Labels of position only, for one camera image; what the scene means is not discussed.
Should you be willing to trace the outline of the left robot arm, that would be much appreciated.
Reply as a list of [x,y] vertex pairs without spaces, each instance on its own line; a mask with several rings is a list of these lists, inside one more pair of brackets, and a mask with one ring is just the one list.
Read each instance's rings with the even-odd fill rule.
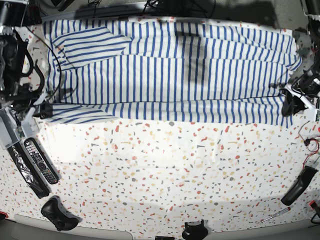
[[285,95],[281,113],[291,117],[303,112],[306,119],[317,122],[320,120],[320,2],[302,0],[300,3],[308,19],[306,33],[294,32],[302,63],[294,70],[292,79],[281,86]]

